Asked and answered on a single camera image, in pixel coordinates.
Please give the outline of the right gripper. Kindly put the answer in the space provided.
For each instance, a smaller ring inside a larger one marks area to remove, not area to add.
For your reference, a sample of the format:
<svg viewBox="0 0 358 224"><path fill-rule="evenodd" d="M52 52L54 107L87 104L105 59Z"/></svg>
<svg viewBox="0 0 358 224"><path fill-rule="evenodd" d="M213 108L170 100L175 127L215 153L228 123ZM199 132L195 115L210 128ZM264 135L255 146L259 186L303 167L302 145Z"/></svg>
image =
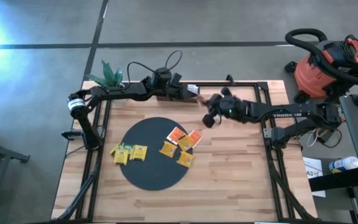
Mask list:
<svg viewBox="0 0 358 224"><path fill-rule="evenodd" d="M204 102L204 105L211 108L215 113L240 123L247 123L247 104L236 96L219 95L212 96ZM204 115L202 122L207 128L212 128L216 123L216 115Z"/></svg>

